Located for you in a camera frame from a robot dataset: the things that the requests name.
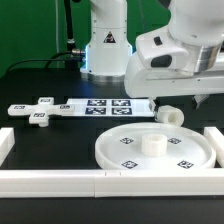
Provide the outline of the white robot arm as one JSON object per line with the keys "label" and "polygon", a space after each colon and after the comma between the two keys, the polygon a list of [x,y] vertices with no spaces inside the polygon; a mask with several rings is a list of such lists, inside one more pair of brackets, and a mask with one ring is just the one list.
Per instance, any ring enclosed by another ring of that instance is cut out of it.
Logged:
{"label": "white robot arm", "polygon": [[90,0],[91,40],[83,78],[123,81],[132,98],[192,95],[201,102],[224,93],[224,0],[158,0],[169,23],[127,41],[127,0]]}

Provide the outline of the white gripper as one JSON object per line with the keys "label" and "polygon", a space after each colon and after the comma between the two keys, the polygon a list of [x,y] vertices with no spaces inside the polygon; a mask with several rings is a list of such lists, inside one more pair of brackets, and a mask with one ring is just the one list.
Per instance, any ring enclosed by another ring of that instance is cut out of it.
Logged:
{"label": "white gripper", "polygon": [[211,69],[192,76],[168,69],[148,70],[134,53],[127,66],[124,86],[131,98],[148,98],[151,112],[155,111],[157,97],[168,96],[195,95],[193,107],[198,109],[209,98],[208,94],[224,93],[224,53],[218,55]]}

